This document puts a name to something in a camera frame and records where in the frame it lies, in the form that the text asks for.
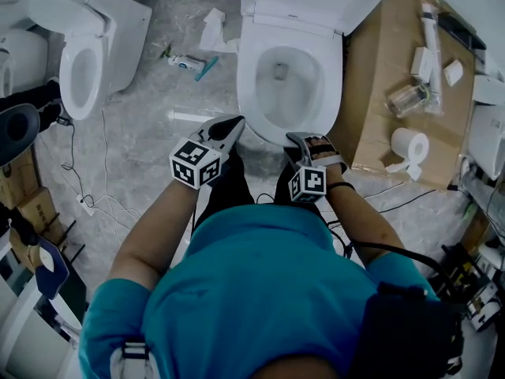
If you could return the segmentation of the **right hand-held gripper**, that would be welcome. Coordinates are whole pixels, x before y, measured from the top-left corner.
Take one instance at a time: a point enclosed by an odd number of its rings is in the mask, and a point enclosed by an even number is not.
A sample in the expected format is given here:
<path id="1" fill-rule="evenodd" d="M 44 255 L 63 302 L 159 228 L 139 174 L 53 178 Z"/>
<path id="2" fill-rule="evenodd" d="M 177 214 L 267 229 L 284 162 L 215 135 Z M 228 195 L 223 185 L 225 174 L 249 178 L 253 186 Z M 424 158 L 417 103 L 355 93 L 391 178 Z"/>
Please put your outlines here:
<path id="1" fill-rule="evenodd" d="M 339 164 L 346 168 L 342 156 L 322 159 L 312 159 L 309 142 L 316 138 L 315 133 L 287 132 L 286 138 L 295 145 L 294 148 L 284 148 L 291 167 L 296 167 L 296 173 L 289 181 L 290 199 L 297 203 L 316 203 L 327 192 L 327 167 Z"/>

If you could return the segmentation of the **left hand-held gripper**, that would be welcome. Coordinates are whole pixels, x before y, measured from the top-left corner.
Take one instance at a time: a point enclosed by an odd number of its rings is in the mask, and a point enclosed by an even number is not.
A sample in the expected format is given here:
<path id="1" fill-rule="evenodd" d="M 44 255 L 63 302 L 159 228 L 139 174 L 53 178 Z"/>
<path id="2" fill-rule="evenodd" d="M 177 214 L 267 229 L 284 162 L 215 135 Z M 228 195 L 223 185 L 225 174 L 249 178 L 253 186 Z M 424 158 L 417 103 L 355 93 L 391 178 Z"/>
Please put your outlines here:
<path id="1" fill-rule="evenodd" d="M 201 131 L 183 137 L 170 153 L 172 177 L 198 190 L 220 177 L 223 164 L 245 129 L 242 115 L 224 115 L 201 126 Z"/>

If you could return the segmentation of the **person's right forearm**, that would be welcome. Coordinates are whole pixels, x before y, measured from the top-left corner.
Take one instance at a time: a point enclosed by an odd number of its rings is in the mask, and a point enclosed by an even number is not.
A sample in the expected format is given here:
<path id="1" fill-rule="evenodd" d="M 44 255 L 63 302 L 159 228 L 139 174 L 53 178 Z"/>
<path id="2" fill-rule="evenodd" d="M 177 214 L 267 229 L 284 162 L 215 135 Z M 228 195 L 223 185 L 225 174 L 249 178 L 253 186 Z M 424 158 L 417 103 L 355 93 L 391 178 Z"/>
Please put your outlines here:
<path id="1" fill-rule="evenodd" d="M 329 166 L 327 185 L 344 182 L 341 166 Z M 404 249 L 393 227 L 355 190 L 335 188 L 326 195 L 327 201 L 342 224 L 351 242 L 376 243 Z"/>

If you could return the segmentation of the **person's left forearm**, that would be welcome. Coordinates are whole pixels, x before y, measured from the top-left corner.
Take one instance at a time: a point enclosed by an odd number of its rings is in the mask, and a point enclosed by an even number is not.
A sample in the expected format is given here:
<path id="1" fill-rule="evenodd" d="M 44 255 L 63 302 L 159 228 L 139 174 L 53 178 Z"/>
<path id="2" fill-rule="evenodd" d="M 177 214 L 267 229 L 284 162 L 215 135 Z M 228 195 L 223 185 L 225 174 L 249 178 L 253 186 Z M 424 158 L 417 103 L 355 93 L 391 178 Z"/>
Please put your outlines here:
<path id="1" fill-rule="evenodd" d="M 128 233 L 107 278 L 153 290 L 170 267 L 197 200 L 197 190 L 173 180 Z"/>

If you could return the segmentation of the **white toilet paper roll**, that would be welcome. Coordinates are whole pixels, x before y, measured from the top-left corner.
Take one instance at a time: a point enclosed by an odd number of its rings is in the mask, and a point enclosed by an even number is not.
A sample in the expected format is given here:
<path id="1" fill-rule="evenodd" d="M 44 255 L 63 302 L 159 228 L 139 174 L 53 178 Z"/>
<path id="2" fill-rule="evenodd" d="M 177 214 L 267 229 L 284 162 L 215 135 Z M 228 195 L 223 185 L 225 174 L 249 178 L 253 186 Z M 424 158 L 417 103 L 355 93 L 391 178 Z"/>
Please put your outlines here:
<path id="1" fill-rule="evenodd" d="M 388 173 L 405 171 L 416 182 L 422 173 L 421 164 L 428 156 L 428 137 L 412 129 L 397 128 L 391 136 L 391 150 L 402 157 L 403 161 L 387 166 L 386 171 Z"/>

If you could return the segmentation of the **white toilet with tank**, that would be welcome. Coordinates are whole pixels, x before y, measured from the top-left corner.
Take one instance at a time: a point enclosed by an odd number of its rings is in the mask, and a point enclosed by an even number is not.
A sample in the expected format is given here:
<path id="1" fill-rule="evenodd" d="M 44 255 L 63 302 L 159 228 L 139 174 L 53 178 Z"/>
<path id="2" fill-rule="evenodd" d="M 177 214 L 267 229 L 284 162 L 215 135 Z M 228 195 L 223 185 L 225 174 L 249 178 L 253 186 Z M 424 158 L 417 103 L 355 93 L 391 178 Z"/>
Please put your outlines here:
<path id="1" fill-rule="evenodd" d="M 83 120 L 131 84 L 152 9 L 135 0 L 31 0 L 28 15 L 63 35 L 62 103 L 73 119 Z"/>

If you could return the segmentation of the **person's right hand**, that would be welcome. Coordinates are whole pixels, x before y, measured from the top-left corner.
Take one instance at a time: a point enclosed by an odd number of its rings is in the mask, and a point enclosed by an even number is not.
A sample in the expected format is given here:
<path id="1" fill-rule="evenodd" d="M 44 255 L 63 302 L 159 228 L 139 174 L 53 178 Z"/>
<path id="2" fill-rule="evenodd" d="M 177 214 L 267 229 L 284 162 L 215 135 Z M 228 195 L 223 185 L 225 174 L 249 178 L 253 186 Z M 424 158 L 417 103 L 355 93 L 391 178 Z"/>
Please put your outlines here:
<path id="1" fill-rule="evenodd" d="M 326 137 L 308 137 L 305 141 L 312 160 L 337 156 L 339 154 Z"/>

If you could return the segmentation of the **person's black trousers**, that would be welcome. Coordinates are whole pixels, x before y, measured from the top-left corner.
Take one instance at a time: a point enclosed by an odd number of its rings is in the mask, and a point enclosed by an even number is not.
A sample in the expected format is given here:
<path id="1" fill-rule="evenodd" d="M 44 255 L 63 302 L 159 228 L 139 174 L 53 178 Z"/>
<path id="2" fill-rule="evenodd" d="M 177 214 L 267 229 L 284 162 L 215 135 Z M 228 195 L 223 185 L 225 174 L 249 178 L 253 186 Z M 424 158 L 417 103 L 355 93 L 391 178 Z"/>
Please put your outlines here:
<path id="1" fill-rule="evenodd" d="M 293 203 L 290 199 L 288 182 L 294 176 L 294 168 L 287 164 L 277 181 L 274 201 L 257 204 L 249 191 L 245 179 L 245 166 L 236 150 L 225 162 L 225 171 L 211 189 L 208 204 L 196 221 L 195 228 L 216 220 L 217 227 L 271 227 L 275 229 L 301 227 L 303 223 L 314 224 L 322 220 L 314 204 Z"/>

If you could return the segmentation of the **crumpled white tissue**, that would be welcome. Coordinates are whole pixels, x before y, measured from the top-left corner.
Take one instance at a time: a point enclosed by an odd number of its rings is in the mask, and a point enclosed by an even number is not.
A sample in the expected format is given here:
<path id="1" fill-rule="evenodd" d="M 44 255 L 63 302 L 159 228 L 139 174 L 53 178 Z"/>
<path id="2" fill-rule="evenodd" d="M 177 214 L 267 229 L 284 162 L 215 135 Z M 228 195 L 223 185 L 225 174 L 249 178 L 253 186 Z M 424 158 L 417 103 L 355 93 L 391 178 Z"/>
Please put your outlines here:
<path id="1" fill-rule="evenodd" d="M 200 37 L 199 48 L 202 51 L 237 54 L 240 48 L 240 39 L 224 39 L 224 22 L 226 14 L 213 8 L 204 18 L 204 30 Z"/>

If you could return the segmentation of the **small white rectangular box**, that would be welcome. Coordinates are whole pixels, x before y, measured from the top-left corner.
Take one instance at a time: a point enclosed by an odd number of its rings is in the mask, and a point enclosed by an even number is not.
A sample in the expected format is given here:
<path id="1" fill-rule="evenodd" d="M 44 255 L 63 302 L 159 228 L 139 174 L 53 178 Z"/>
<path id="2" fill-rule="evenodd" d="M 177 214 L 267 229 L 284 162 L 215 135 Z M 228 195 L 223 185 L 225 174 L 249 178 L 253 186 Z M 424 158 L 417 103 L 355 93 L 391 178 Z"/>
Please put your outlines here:
<path id="1" fill-rule="evenodd" d="M 417 47 L 413 57 L 410 74 L 421 83 L 430 81 L 434 66 L 433 53 L 427 47 Z"/>

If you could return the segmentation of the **white power strip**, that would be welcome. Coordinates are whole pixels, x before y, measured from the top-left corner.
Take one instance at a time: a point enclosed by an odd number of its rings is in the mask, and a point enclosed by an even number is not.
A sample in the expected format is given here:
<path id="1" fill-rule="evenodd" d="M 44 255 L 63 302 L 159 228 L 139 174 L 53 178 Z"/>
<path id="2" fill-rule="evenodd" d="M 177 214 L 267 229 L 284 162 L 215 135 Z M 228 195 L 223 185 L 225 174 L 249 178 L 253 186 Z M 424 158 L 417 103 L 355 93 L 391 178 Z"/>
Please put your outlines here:
<path id="1" fill-rule="evenodd" d="M 77 197 L 77 202 L 80 204 L 80 206 L 83 208 L 83 210 L 86 211 L 87 214 L 90 216 L 93 216 L 95 213 L 95 202 L 93 200 L 93 197 L 91 195 L 81 195 L 78 194 Z"/>

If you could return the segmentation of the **small white square box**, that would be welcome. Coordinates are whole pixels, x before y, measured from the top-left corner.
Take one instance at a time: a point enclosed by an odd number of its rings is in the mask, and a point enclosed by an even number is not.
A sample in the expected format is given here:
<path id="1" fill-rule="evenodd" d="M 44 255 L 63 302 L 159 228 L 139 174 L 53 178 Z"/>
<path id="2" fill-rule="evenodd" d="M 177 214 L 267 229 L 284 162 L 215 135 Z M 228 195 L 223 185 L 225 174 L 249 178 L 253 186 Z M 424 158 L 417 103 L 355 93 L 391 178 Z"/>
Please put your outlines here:
<path id="1" fill-rule="evenodd" d="M 454 87 L 462 78 L 464 69 L 462 63 L 455 59 L 443 69 L 444 76 L 450 87 Z"/>

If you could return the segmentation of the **black phone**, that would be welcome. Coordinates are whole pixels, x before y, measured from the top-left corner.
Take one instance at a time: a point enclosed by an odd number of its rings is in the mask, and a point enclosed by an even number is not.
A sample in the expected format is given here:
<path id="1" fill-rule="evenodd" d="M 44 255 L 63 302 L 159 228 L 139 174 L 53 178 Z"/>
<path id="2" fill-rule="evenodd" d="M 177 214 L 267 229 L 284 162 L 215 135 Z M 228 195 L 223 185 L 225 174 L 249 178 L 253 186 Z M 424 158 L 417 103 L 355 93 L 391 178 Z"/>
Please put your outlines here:
<path id="1" fill-rule="evenodd" d="M 450 12 L 438 14 L 438 25 L 468 51 L 486 51 L 487 46 L 477 32 L 460 17 Z"/>

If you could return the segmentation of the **dark grey oval device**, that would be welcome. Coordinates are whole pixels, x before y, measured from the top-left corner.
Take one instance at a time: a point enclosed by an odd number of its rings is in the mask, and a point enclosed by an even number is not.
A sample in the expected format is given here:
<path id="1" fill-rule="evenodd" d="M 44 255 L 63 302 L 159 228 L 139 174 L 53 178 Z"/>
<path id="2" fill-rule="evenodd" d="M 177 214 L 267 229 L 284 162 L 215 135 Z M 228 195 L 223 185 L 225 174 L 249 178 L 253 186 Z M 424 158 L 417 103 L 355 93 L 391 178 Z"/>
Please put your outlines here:
<path id="1" fill-rule="evenodd" d="M 19 104 L 0 113 L 0 167 L 12 162 L 29 148 L 39 128 L 39 112 L 31 104 Z"/>

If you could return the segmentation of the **black rack with devices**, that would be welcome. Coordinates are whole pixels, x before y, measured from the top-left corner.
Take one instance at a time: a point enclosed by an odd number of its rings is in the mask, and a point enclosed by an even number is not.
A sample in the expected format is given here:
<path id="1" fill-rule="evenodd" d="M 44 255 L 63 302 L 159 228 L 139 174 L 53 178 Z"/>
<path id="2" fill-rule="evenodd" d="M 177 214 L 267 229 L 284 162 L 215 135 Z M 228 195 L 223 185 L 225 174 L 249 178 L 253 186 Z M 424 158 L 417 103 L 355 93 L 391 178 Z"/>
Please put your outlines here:
<path id="1" fill-rule="evenodd" d="M 466 318 L 477 332 L 499 320 L 505 308 L 505 287 L 499 282 L 505 265 L 499 263 L 497 248 L 481 245 L 476 253 L 458 243 L 443 246 L 443 270 L 466 305 Z"/>

